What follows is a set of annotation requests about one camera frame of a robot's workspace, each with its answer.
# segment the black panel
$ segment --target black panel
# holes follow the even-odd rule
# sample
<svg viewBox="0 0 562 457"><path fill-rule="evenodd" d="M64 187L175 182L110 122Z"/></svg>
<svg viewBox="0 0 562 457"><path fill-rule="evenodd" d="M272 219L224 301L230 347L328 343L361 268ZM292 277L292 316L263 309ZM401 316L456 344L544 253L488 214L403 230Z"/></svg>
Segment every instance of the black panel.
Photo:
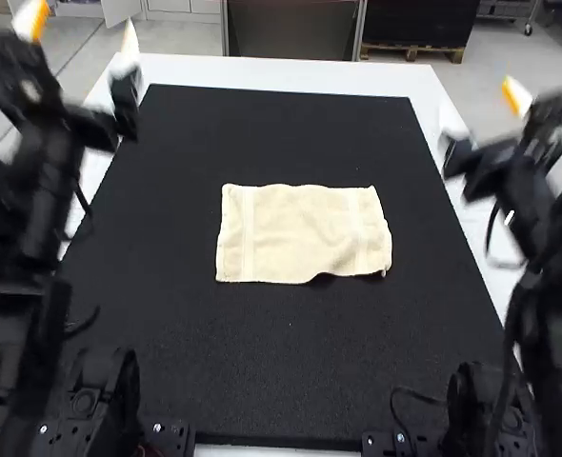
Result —
<svg viewBox="0 0 562 457"><path fill-rule="evenodd" d="M152 86L139 144L70 247L70 342L137 351L142 413L200 440L357 448L391 425L391 387L443 396L460 362L500 361L501 325L408 99ZM218 284L225 183L375 185L393 236L387 278ZM399 402L409 424L444 412Z"/></svg>
<svg viewBox="0 0 562 457"><path fill-rule="evenodd" d="M371 0L366 43L464 47L472 33L479 0Z"/></svg>

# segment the table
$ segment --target table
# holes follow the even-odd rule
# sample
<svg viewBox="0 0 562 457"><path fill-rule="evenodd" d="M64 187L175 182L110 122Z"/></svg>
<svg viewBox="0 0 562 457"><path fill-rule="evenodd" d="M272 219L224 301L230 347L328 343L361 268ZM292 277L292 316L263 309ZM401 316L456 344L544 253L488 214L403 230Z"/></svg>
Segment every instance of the table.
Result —
<svg viewBox="0 0 562 457"><path fill-rule="evenodd" d="M108 78L119 63L114 56L86 100L89 106L108 108L111 104ZM285 92L351 94L363 96L409 97L418 122L427 140L432 160L441 168L443 149L440 133L443 130L465 134L461 120L448 94L430 66L407 64L361 64L345 62L314 62L296 60L221 58L180 55L143 54L141 65L144 89L150 84L182 85L209 88L256 89ZM90 201L103 180L111 158L97 151L88 151L82 168L81 184ZM505 320L512 288L519 271L496 270L485 259L483 243L486 222L492 201L466 207L461 200L463 183L460 180L446 185L446 191L457 218L480 269L499 318ZM68 232L77 229L84 213L76 202L70 212ZM505 227L499 224L492 238L492 252L516 256L517 249ZM262 448L197 447L199 456L230 456L233 452L278 454L285 457L296 451ZM299 451L301 454L311 452Z"/></svg>

